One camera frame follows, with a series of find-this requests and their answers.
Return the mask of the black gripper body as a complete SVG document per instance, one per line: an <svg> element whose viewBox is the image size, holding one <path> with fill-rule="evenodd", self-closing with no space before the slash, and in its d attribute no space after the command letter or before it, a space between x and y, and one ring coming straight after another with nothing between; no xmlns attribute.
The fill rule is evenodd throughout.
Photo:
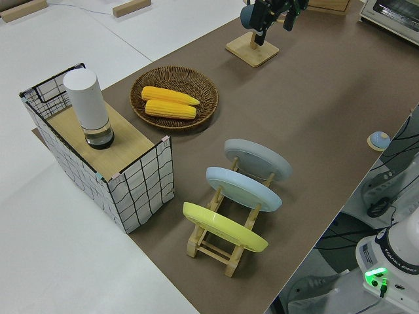
<svg viewBox="0 0 419 314"><path fill-rule="evenodd" d="M303 10L306 10L308 0L277 0L273 1L273 11L275 14L289 12L293 16L298 16Z"/></svg>

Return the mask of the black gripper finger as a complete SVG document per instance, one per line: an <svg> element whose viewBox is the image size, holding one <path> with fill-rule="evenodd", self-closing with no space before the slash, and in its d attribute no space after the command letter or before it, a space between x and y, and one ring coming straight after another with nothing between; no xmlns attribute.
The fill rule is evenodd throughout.
<svg viewBox="0 0 419 314"><path fill-rule="evenodd" d="M252 28L257 31L254 42L262 46L267 29L272 25L272 1L256 1L252 12Z"/></svg>
<svg viewBox="0 0 419 314"><path fill-rule="evenodd" d="M285 16L283 28L287 31L291 31L293 29L296 19L297 19L297 13L292 10L289 10Z"/></svg>

